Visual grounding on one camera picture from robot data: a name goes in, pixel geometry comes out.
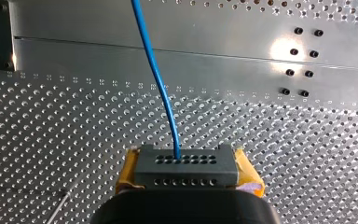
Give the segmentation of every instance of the silver panel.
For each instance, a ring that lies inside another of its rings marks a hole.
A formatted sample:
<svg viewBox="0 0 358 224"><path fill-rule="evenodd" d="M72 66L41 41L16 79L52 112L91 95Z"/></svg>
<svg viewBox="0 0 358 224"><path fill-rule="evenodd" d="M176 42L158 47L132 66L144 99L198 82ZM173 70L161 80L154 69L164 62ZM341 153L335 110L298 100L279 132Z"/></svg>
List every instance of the silver panel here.
<svg viewBox="0 0 358 224"><path fill-rule="evenodd" d="M15 112L0 128L0 138L7 137L0 140L0 184L58 192L79 179L56 220L88 223L113 195L125 148L171 146L144 53L50 41L17 40L16 48L20 68L47 71L0 74L0 108L8 106L0 122ZM184 148L245 147L268 185L266 200L284 223L358 222L358 104L328 103L357 94L345 83L358 83L358 70L353 76L353 70L285 63L324 74L328 82L318 87L323 78L288 77L273 62L165 51L157 56ZM318 93L311 91L307 102L296 95L290 100L276 93L280 86L316 88L325 98L316 103ZM3 98L10 87L13 93ZM22 150L1 152L3 146ZM21 153L29 162L24 168L16 163ZM6 173L10 164L19 173ZM17 183L24 173L28 181Z"/></svg>
<svg viewBox="0 0 358 224"><path fill-rule="evenodd" d="M358 0L284 1L286 7L278 0L207 2L144 0L154 47L358 68ZM16 36L142 46L131 1L16 1L11 12ZM303 35L294 34L297 26ZM316 29L324 35L313 35ZM320 52L316 59L309 56L313 49Z"/></svg>
<svg viewBox="0 0 358 224"><path fill-rule="evenodd" d="M358 1L239 2L143 1L184 148L245 147L284 223L358 223ZM10 6L25 72L0 72L0 223L46 223L66 190L55 223L88 223L126 148L171 146L130 1Z"/></svg>
<svg viewBox="0 0 358 224"><path fill-rule="evenodd" d="M86 77L110 74L118 82L129 81L134 86L153 83L141 49L30 40L15 40L15 44L16 52L21 55L20 70ZM242 100L267 99L282 105L292 102L312 107L358 108L358 70L355 69L168 51L158 51L156 57L165 83L173 92L193 90L201 95L229 94ZM295 75L287 76L287 69L294 70ZM305 77L307 70L313 71L314 76ZM281 88L289 89L291 95L280 94ZM310 97L300 96L301 90L309 91Z"/></svg>

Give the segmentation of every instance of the thin wire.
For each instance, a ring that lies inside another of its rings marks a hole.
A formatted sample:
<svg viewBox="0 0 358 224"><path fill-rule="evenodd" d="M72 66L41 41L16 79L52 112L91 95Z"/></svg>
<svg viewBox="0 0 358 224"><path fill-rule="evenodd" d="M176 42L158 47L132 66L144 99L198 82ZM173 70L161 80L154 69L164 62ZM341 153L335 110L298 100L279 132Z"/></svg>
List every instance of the thin wire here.
<svg viewBox="0 0 358 224"><path fill-rule="evenodd" d="M161 94L162 102L164 103L165 110L167 111L168 122L170 123L172 139L173 139L173 156L179 160L180 159L180 142L179 135L176 130L175 118L173 117L173 112L171 108L170 98L165 90L164 81L161 78L159 73L158 65L156 58L153 53L152 43L150 42L149 34L147 33L147 28L145 24L144 14L142 13L142 7L139 0L131 0L133 12L138 23L139 33L141 33L142 41L144 42L144 47L147 55L147 59L152 69L153 76L156 80L159 93Z"/></svg>

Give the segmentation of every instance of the blue cable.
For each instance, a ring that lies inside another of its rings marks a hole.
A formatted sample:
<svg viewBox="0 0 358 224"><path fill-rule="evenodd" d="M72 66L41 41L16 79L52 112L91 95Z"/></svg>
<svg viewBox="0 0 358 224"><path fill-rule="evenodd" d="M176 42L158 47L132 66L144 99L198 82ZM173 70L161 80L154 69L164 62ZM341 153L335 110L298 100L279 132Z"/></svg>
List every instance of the blue cable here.
<svg viewBox="0 0 358 224"><path fill-rule="evenodd" d="M149 34L147 33L147 28L145 24L144 14L142 13L142 7L139 0L131 0L133 12L135 13L136 21L138 22L139 33L141 33L142 41L144 42L144 47L147 55L147 59L152 69L154 78L156 80L159 93L161 94L162 102L164 103L165 110L167 111L168 122L170 123L172 139L173 139L173 156L180 160L180 142L179 134L176 130L175 118L173 117L173 112L171 108L170 98L165 90L164 81L161 78L159 73L158 65L156 58L153 53L152 43L150 42Z"/></svg>

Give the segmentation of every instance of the perforated metal panel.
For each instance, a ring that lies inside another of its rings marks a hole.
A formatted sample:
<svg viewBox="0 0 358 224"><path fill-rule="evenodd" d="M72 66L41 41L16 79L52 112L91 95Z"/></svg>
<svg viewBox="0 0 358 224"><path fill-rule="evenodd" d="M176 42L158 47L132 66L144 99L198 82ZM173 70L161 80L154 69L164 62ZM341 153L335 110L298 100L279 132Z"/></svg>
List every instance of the perforated metal panel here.
<svg viewBox="0 0 358 224"><path fill-rule="evenodd" d="M172 147L130 1L10 6L24 72L0 72L0 223L46 223L66 190L55 223L88 223L126 148ZM244 147L283 223L358 223L358 2L143 7L183 148Z"/></svg>

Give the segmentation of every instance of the perforated aluminum sheet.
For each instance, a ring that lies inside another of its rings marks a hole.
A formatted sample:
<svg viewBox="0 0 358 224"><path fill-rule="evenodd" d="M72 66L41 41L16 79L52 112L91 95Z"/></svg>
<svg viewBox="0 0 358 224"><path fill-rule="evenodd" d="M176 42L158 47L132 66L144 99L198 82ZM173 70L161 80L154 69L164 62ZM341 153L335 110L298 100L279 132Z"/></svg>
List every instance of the perforated aluminum sheet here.
<svg viewBox="0 0 358 224"><path fill-rule="evenodd" d="M143 8L183 148L244 147L283 223L358 223L358 1ZM0 223L46 223L67 189L55 223L88 223L126 148L172 147L130 1L10 11L25 72L0 72Z"/></svg>
<svg viewBox="0 0 358 224"><path fill-rule="evenodd" d="M87 223L113 196L126 148L171 146L158 91L128 85L0 72L0 223L43 223L71 185L56 223ZM285 223L358 222L358 110L171 97L183 148L245 147Z"/></svg>

